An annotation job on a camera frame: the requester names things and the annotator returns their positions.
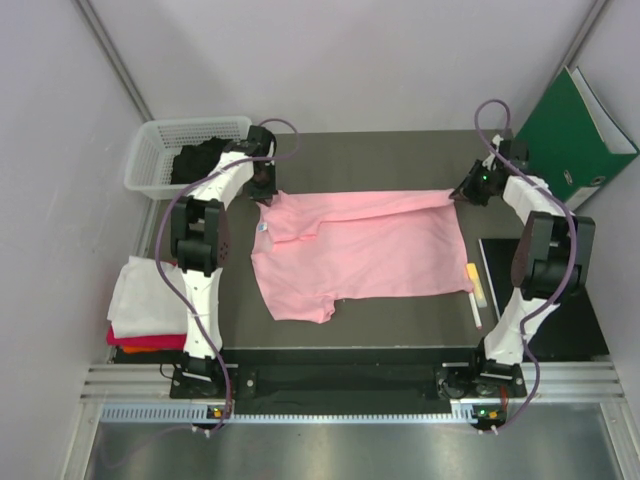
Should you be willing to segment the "pink t shirt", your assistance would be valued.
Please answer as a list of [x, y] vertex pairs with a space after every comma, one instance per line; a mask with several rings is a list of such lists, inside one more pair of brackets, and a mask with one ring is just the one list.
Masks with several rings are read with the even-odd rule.
[[447, 190], [279, 192], [260, 209], [251, 261], [276, 321], [322, 324], [344, 299], [473, 289]]

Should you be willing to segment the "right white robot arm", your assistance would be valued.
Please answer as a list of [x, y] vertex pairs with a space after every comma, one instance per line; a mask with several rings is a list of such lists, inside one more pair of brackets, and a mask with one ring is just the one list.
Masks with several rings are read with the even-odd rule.
[[520, 365], [531, 355], [531, 339], [560, 303], [586, 282], [595, 223], [575, 216], [544, 180], [527, 175], [528, 160], [524, 143], [496, 135], [488, 156], [474, 162], [449, 196], [476, 206], [499, 197], [523, 225], [511, 263], [513, 291], [507, 306], [469, 365], [455, 368], [441, 382], [443, 392], [455, 392], [459, 398], [471, 391], [488, 396], [500, 389], [523, 395]]

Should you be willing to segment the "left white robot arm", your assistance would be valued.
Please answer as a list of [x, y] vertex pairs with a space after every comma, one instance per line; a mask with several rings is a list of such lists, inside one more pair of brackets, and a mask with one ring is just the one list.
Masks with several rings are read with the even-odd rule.
[[245, 139], [224, 147], [209, 176], [171, 209], [171, 255], [189, 302], [186, 341], [172, 377], [173, 399], [223, 398], [228, 391], [219, 328], [219, 285], [231, 253], [227, 213], [243, 190], [253, 201], [271, 202], [276, 150], [273, 133], [262, 125], [251, 126]]

